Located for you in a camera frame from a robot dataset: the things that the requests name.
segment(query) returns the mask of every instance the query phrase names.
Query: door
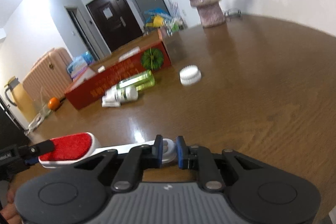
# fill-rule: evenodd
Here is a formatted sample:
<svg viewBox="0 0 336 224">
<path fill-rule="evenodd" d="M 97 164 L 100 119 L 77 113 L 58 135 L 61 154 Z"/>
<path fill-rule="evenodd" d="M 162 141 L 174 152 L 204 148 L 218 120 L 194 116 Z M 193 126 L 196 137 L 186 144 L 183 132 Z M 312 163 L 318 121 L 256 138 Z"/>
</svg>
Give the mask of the door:
<svg viewBox="0 0 336 224">
<path fill-rule="evenodd" d="M 111 52 L 142 36 L 125 0 L 94 0 L 87 7 Z"/>
</svg>

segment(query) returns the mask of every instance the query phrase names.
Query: pink suitcase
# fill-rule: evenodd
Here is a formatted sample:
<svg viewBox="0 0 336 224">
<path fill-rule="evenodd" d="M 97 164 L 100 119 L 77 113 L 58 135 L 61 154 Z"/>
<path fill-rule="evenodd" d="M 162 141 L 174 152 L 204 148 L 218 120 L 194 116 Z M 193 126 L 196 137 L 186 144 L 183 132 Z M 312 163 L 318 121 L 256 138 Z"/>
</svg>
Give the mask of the pink suitcase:
<svg viewBox="0 0 336 224">
<path fill-rule="evenodd" d="M 71 62 L 65 48 L 52 48 L 33 65 L 22 81 L 23 88 L 33 100 L 41 100 L 41 88 L 47 98 L 64 98 L 64 91 L 72 82 L 67 72 Z"/>
</svg>

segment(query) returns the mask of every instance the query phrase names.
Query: white handle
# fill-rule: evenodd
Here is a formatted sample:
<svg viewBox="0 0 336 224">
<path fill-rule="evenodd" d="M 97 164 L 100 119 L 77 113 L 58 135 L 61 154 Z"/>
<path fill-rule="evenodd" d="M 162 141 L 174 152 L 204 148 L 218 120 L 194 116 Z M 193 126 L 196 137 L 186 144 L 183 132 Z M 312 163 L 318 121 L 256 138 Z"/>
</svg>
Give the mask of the white handle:
<svg viewBox="0 0 336 224">
<path fill-rule="evenodd" d="M 121 20 L 121 23 L 124 25 L 124 27 L 126 27 L 126 22 L 125 22 L 125 20 L 123 19 L 123 17 L 120 17 L 120 20 Z"/>
</svg>

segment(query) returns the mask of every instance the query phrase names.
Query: wooden table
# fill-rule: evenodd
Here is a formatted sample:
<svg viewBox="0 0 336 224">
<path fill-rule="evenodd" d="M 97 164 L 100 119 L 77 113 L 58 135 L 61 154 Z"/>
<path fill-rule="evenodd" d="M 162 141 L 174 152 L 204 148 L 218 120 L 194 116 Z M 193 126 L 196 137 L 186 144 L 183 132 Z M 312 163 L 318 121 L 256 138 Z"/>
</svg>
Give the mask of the wooden table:
<svg viewBox="0 0 336 224">
<path fill-rule="evenodd" d="M 69 102 L 35 133 L 36 141 L 92 132 L 103 146 L 153 140 L 157 134 L 212 152 L 233 148 L 294 173 L 322 195 L 316 219 L 336 205 L 336 38 L 281 20 L 244 16 L 182 31 L 167 41 L 173 66 L 137 102 L 81 111 Z M 197 65 L 202 80 L 182 86 L 179 70 Z M 38 168 L 31 170 L 36 174 Z M 21 179 L 29 177 L 22 173 Z M 192 176 L 176 166 L 144 180 Z"/>
</svg>

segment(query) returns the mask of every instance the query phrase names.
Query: metal rivet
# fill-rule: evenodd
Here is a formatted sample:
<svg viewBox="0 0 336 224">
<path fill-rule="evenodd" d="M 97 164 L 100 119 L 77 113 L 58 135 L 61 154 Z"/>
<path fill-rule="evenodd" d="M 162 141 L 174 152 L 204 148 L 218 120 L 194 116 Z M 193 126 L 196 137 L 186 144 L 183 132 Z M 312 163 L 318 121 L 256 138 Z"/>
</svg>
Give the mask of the metal rivet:
<svg viewBox="0 0 336 224">
<path fill-rule="evenodd" d="M 213 180 L 213 181 L 208 181 L 205 184 L 205 187 L 207 187 L 209 190 L 218 190 L 222 187 L 222 184 L 219 181 Z"/>
<path fill-rule="evenodd" d="M 131 187 L 131 184 L 126 180 L 117 181 L 114 184 L 114 188 L 116 188 L 117 190 L 126 190 L 129 187 Z"/>
</svg>

